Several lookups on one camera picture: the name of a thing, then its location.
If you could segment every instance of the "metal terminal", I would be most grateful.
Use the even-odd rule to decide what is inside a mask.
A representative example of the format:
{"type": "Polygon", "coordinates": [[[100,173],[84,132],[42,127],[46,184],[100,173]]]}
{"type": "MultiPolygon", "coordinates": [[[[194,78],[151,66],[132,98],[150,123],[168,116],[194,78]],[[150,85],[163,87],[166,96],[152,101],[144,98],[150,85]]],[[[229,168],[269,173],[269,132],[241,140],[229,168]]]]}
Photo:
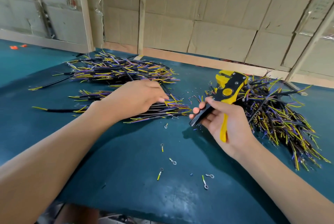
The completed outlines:
{"type": "Polygon", "coordinates": [[[206,182],[205,182],[205,180],[204,180],[204,176],[202,175],[202,179],[203,179],[203,183],[204,183],[204,189],[209,189],[209,187],[207,186],[207,184],[206,184],[206,182]]]}
{"type": "Polygon", "coordinates": [[[158,179],[157,179],[157,181],[159,181],[159,178],[160,178],[160,175],[161,175],[161,172],[162,171],[164,171],[164,169],[163,168],[160,168],[160,173],[159,173],[159,175],[158,175],[158,179]]]}
{"type": "Polygon", "coordinates": [[[169,158],[169,160],[170,160],[174,165],[176,165],[176,161],[173,161],[171,158],[169,158]]]}

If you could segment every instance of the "wire stripper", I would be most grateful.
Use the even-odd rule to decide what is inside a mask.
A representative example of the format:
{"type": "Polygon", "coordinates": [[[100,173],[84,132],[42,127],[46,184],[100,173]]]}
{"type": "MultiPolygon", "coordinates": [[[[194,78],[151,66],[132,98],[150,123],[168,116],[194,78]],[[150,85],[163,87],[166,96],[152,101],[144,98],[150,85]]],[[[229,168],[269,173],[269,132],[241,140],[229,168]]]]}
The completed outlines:
{"type": "MultiPolygon", "coordinates": [[[[248,82],[248,76],[240,72],[221,70],[216,74],[217,87],[216,94],[213,95],[214,100],[232,104],[236,101],[240,89],[248,82]]],[[[194,127],[214,110],[210,104],[206,104],[205,108],[190,121],[189,125],[194,127]]],[[[227,139],[227,119],[228,116],[224,114],[224,122],[220,130],[220,139],[226,142],[227,139]]]]}

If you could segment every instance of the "teal work mat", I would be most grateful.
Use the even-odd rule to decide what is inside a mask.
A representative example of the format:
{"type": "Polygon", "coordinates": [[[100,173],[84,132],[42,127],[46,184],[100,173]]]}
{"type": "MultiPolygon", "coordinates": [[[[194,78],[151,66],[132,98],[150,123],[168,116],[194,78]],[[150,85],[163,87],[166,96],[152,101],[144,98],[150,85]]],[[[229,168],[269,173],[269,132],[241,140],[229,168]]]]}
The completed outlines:
{"type": "MultiPolygon", "coordinates": [[[[169,87],[177,97],[185,98],[186,104],[190,104],[188,97],[203,95],[208,82],[214,81],[218,72],[172,61],[145,59],[162,62],[179,74],[181,81],[169,87]]],[[[84,103],[75,103],[67,96],[77,95],[80,89],[108,89],[103,85],[65,81],[42,90],[27,90],[60,79],[62,76],[51,75],[68,70],[61,64],[0,88],[0,164],[75,119],[71,113],[48,113],[31,106],[74,108],[84,103]]],[[[321,153],[334,161],[334,128],[331,126],[334,108],[330,105],[334,91],[311,87],[308,93],[309,96],[298,97],[306,104],[299,112],[320,135],[321,153]]],[[[198,103],[194,98],[192,102],[191,107],[198,103]]],[[[294,169],[285,148],[276,149],[266,138],[260,140],[294,169]]],[[[301,170],[297,174],[333,201],[334,167],[322,164],[322,169],[301,170]]],[[[189,126],[188,117],[117,123],[92,147],[58,199],[163,223],[288,223],[260,186],[219,148],[206,129],[194,131],[189,126]],[[161,167],[164,171],[157,181],[161,167]],[[214,179],[206,178],[209,190],[204,189],[201,178],[206,173],[215,176],[214,179]]]]}

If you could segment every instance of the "right hand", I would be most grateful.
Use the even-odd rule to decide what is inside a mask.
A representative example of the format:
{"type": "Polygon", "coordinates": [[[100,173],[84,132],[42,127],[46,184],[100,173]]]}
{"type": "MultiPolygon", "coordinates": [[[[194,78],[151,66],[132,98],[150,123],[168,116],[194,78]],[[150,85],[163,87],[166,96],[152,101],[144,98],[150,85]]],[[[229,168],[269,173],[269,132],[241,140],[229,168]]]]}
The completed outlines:
{"type": "MultiPolygon", "coordinates": [[[[234,104],[217,102],[211,97],[207,97],[205,102],[201,102],[198,108],[196,107],[193,109],[194,114],[197,114],[200,109],[203,109],[206,103],[210,104],[213,108],[215,108],[215,110],[213,110],[200,123],[209,130],[218,145],[229,156],[236,159],[242,149],[247,148],[249,144],[258,143],[248,125],[248,121],[242,107],[234,104]],[[220,139],[220,129],[224,121],[224,114],[228,116],[228,137],[226,142],[222,142],[220,139]]],[[[190,114],[189,118],[193,119],[195,116],[194,114],[190,114]]]]}

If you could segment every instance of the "left hand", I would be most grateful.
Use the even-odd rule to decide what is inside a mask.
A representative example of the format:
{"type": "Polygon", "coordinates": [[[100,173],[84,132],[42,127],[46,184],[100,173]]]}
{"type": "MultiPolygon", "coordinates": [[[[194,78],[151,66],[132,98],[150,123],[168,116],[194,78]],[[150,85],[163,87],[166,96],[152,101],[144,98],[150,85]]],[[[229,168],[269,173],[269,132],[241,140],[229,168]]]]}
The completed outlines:
{"type": "Polygon", "coordinates": [[[118,122],[146,112],[156,102],[168,100],[159,83],[148,79],[127,82],[100,101],[95,101],[90,110],[98,110],[100,119],[118,122]]]}

